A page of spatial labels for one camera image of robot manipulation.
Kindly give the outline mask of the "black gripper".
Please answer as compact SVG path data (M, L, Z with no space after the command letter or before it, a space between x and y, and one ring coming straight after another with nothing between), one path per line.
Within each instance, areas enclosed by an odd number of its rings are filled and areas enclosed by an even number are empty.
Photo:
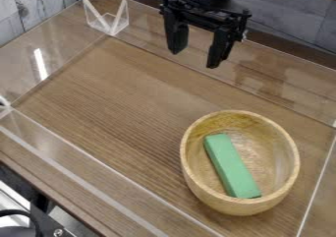
M170 9L185 18L185 21L205 30L213 30L213 40L209 46L206 67L213 69L226 59L231 49L233 39L245 38L250 11L231 0L162 0L161 9ZM189 27L173 16L163 17L163 28L167 49L179 53L187 45Z

